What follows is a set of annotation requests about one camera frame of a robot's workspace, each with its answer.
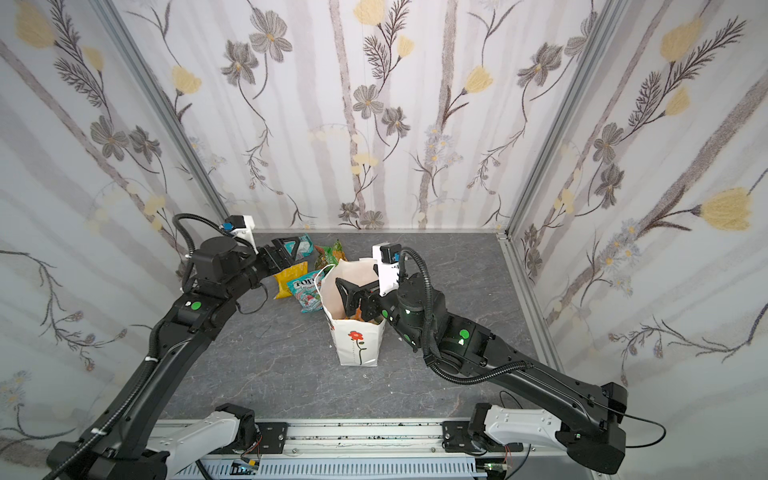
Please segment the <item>orange snack packet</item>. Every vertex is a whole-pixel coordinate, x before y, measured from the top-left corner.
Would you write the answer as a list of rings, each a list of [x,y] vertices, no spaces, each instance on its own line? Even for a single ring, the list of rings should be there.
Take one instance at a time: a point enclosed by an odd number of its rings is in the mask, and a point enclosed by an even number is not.
[[[346,316],[345,320],[364,322],[364,323],[369,323],[369,324],[373,324],[373,325],[379,325],[382,322],[383,317],[381,315],[379,315],[379,316],[376,316],[373,319],[365,320],[363,318],[363,311],[362,311],[362,309],[360,307],[358,307],[355,310],[355,313],[353,315]]]

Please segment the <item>yellow snack packet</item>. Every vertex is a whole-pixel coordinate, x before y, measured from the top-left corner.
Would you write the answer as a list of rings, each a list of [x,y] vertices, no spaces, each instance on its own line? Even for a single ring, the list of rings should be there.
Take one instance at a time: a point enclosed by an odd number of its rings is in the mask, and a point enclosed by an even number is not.
[[[294,280],[306,275],[307,273],[308,273],[308,263],[304,261],[296,265],[292,265],[280,271],[279,273],[275,274],[274,279],[277,282],[278,292],[275,295],[274,299],[279,300],[279,299],[291,297],[293,293],[290,290],[290,284]]]

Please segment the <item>white paper bag red flower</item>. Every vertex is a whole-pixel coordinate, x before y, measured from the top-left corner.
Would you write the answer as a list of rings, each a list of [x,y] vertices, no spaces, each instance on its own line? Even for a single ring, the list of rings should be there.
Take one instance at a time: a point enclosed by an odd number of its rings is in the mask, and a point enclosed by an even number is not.
[[[356,285],[377,282],[374,272],[375,261],[362,258],[356,261],[340,260],[328,270],[319,293],[322,309],[329,324],[333,344],[340,364],[354,367],[376,367],[379,349],[384,334],[384,319],[379,325],[345,320],[346,316],[339,292],[335,285],[336,278],[343,278]]]

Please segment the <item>teal mini snack packet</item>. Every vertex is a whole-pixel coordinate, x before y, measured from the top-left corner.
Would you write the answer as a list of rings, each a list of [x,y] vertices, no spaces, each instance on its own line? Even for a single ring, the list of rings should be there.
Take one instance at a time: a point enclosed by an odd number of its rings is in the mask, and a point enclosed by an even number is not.
[[[322,309],[319,288],[325,275],[324,269],[315,270],[287,283],[289,292],[299,302],[302,313],[312,313]]]

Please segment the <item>red green snack packet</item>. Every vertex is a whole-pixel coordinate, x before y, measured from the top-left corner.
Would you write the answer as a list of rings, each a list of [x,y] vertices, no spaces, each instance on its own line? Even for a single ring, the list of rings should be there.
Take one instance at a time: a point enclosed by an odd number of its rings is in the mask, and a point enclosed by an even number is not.
[[[340,260],[347,260],[340,240],[336,240],[330,246],[315,245],[314,248],[317,253],[317,258],[314,264],[315,270],[323,270],[328,265],[337,265]]]

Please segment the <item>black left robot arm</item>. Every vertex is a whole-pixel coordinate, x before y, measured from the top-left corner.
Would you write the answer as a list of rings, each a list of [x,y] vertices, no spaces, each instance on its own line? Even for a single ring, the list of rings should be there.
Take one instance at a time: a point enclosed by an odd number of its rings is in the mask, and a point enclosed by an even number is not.
[[[294,247],[287,249],[287,242]],[[170,452],[149,447],[162,410],[236,313],[239,299],[294,265],[299,243],[297,237],[263,247],[231,236],[203,241],[190,255],[183,293],[153,327],[148,351],[129,382],[77,441],[56,444],[46,459],[48,478],[166,478]]]

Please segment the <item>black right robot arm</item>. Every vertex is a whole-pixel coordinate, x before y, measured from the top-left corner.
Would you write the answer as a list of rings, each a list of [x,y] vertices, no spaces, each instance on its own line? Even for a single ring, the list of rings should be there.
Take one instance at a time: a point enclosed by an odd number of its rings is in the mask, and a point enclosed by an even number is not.
[[[382,293],[376,282],[359,286],[337,280],[345,312],[382,318],[441,378],[458,385],[494,383],[556,416],[556,445],[576,463],[615,474],[626,454],[620,424],[627,409],[625,387],[577,380],[521,353],[491,330],[448,311],[442,292],[428,290],[421,275]]]

